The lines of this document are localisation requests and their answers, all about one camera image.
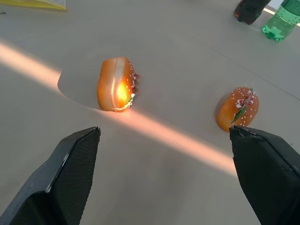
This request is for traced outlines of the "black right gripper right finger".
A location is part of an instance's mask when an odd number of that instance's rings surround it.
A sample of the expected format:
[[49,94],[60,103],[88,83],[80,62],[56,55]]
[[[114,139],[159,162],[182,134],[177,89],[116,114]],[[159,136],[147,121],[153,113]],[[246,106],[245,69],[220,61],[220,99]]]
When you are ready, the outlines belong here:
[[261,225],[300,225],[300,154],[280,136],[229,130],[240,186]]

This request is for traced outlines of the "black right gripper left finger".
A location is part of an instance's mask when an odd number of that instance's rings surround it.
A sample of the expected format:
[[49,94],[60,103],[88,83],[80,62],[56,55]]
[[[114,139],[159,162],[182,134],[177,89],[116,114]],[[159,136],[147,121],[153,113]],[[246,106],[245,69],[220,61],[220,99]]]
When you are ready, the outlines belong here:
[[0,225],[79,225],[100,141],[99,127],[63,138],[26,180],[0,216]]

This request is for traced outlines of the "clear zip bag yellow print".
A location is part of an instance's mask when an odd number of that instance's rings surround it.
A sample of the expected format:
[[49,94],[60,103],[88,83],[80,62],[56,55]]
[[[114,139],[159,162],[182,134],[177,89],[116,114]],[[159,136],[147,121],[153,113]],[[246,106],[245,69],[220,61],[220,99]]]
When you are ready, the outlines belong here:
[[17,6],[66,10],[66,0],[14,0]]

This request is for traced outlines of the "green soda bottle yellow cap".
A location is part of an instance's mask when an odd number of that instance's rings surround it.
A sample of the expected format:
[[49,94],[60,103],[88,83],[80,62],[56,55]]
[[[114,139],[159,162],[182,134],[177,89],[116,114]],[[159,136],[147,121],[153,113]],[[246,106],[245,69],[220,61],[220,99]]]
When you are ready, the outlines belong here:
[[298,23],[300,23],[300,0],[284,0],[263,26],[262,32],[267,38],[281,42]]

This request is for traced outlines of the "dark cola bottle red cap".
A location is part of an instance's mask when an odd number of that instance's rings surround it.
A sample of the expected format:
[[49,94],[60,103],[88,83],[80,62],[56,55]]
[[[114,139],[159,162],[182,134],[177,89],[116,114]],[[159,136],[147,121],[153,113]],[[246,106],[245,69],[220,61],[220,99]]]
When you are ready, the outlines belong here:
[[241,0],[233,15],[239,22],[251,25],[271,0]]

